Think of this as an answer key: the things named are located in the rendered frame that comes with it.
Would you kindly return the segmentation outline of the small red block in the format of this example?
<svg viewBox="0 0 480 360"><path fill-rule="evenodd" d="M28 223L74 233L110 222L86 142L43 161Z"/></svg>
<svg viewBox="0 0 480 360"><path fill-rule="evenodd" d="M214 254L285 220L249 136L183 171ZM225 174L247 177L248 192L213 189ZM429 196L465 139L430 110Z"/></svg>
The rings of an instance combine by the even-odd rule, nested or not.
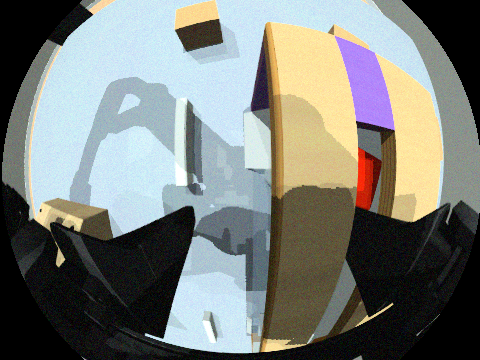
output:
<svg viewBox="0 0 480 360"><path fill-rule="evenodd" d="M355 207L365 211L371 209L373 197L375 197L377 183L381 172L381 160L372 156L371 153L359 149L359 172L357 172L357 195Z"/></svg>

